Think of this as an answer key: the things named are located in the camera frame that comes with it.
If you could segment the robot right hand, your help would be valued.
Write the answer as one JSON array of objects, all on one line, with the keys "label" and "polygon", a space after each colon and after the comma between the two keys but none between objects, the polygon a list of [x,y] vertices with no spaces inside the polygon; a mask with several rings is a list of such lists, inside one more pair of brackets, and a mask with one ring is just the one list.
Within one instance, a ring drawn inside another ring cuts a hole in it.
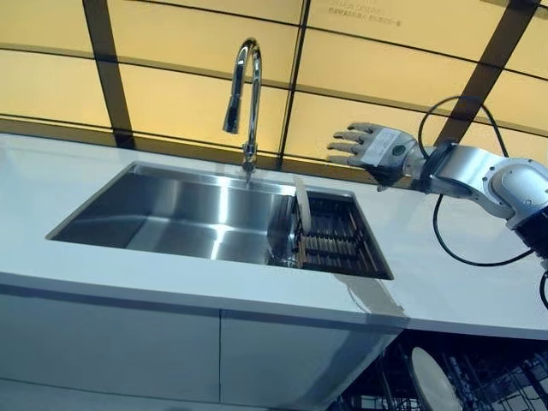
[{"label": "robot right hand", "polygon": [[426,157],[413,135],[383,125],[355,122],[333,134],[327,157],[334,164],[361,168],[376,181],[379,191],[393,187],[403,177],[420,177]]}]

